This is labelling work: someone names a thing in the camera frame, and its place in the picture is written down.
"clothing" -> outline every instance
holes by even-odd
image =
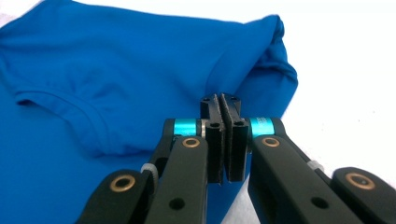
[[[0,222],[75,221],[108,173],[148,160],[165,119],[199,118],[205,95],[237,95],[244,118],[281,117],[297,87],[283,34],[278,16],[242,24],[68,0],[2,27]],[[209,198],[209,223],[240,186],[209,188],[224,195]]]

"round hole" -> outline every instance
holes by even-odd
[[[218,128],[220,126],[219,123],[210,123],[210,127],[212,128]]]
[[[357,173],[349,173],[346,175],[346,180],[359,189],[374,189],[375,183],[369,177]]]
[[[123,178],[116,182],[116,187],[125,188],[125,186],[128,186],[130,183],[131,183],[130,179]]]
[[[183,141],[184,147],[198,147],[200,142],[196,138],[186,138]]]
[[[311,203],[321,209],[326,209],[329,207],[329,204],[326,202],[326,200],[319,198],[319,197],[313,197],[311,199]]]
[[[175,198],[172,201],[169,202],[169,207],[171,207],[173,210],[180,210],[186,205],[184,203],[184,200],[181,198]]]
[[[244,125],[244,121],[236,121],[233,124],[236,126],[242,126],[242,125]]]
[[[280,145],[279,141],[273,137],[263,138],[262,143],[268,147],[278,147]]]
[[[131,175],[119,175],[110,183],[110,188],[114,192],[124,192],[134,186],[135,179]]]

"white background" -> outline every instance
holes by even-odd
[[[36,2],[0,0],[0,22],[20,16]],[[285,24],[289,61],[300,83],[283,117],[290,138],[320,162],[328,176],[337,168],[354,166],[396,188],[396,3],[80,2],[224,21],[247,22],[279,14]],[[245,199],[246,193],[241,194],[224,222],[258,221]]]

